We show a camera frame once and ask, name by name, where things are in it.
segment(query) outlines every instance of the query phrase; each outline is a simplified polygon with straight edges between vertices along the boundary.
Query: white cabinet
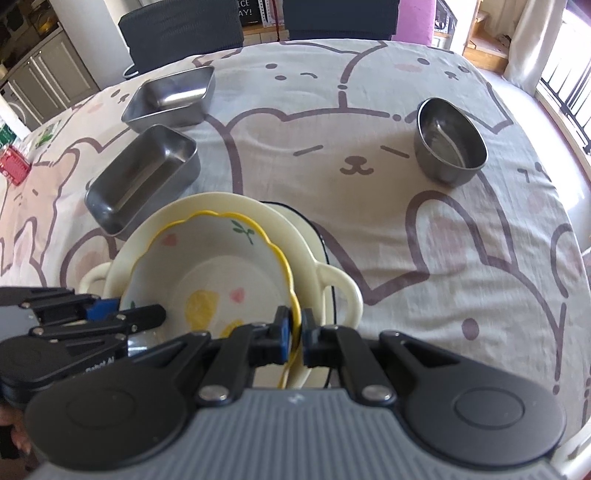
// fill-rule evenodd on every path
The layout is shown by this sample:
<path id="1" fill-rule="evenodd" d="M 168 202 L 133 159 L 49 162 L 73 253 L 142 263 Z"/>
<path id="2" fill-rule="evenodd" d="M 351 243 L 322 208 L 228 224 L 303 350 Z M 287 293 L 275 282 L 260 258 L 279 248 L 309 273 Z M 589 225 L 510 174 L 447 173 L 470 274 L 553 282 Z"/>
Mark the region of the white cabinet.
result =
<path id="1" fill-rule="evenodd" d="M 49 85 L 41 78 L 30 60 L 11 75 L 8 84 L 20 101 L 41 122 L 65 110 L 59 100 L 51 94 Z"/>
<path id="2" fill-rule="evenodd" d="M 65 108 L 98 91 L 65 32 L 43 45 L 31 61 Z"/>
<path id="3" fill-rule="evenodd" d="M 7 83 L 40 123 L 99 91 L 64 31 L 37 46 Z"/>

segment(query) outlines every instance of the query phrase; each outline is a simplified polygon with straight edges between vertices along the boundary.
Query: stainless steel bowl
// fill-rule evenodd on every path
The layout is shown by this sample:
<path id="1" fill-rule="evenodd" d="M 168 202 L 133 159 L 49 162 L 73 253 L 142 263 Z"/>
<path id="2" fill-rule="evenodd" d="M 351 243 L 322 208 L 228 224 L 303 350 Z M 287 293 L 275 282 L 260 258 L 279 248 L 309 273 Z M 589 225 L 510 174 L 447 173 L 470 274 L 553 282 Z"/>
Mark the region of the stainless steel bowl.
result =
<path id="1" fill-rule="evenodd" d="M 427 99 L 419 107 L 414 149 L 427 177 L 452 186 L 468 182 L 488 158 L 476 127 L 441 98 Z"/>
<path id="2" fill-rule="evenodd" d="M 199 67 L 145 82 L 121 121 L 137 133 L 157 124 L 172 128 L 203 122 L 215 90 L 213 72 L 212 66 Z"/>
<path id="3" fill-rule="evenodd" d="M 195 140 L 155 125 L 100 174 L 85 204 L 108 235 L 127 240 L 150 215 L 176 200 L 200 171 Z"/>

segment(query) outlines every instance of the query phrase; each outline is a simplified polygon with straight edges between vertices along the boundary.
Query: rectangular metal tray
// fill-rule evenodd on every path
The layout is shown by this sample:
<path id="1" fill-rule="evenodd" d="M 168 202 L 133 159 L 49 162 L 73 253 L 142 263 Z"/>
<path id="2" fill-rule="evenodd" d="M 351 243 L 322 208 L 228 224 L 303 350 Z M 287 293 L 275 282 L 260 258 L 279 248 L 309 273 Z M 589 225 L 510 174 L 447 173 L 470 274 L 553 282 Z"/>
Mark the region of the rectangular metal tray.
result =
<path id="1" fill-rule="evenodd" d="M 137 133 L 152 125 L 186 127 L 203 122 L 215 90 L 214 68 L 199 67 L 145 82 L 121 121 Z"/>
<path id="2" fill-rule="evenodd" d="M 85 204 L 108 235 L 125 240 L 150 215 L 176 200 L 200 171 L 195 140 L 155 125 L 100 174 Z"/>

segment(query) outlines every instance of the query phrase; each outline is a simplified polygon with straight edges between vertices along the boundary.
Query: floor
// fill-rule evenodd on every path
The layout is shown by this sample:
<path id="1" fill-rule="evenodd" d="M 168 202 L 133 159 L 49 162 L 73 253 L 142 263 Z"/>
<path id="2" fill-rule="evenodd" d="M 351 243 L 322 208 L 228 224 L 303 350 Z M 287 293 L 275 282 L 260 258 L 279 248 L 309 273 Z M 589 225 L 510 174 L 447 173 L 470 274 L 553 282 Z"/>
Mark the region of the floor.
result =
<path id="1" fill-rule="evenodd" d="M 513 113 L 554 182 L 581 251 L 591 247 L 591 181 L 562 133 L 538 101 L 499 75 L 480 71 Z"/>

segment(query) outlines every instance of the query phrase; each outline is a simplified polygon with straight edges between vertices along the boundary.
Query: window railing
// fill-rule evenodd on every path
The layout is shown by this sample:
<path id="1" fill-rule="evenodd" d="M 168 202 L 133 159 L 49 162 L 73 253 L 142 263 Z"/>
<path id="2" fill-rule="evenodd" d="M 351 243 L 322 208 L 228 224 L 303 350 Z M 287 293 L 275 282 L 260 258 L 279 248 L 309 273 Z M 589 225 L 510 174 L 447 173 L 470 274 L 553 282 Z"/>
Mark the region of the window railing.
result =
<path id="1" fill-rule="evenodd" d="M 546 86 L 570 120 L 583 151 L 591 154 L 591 27 L 564 11 L 558 39 L 542 73 Z"/>

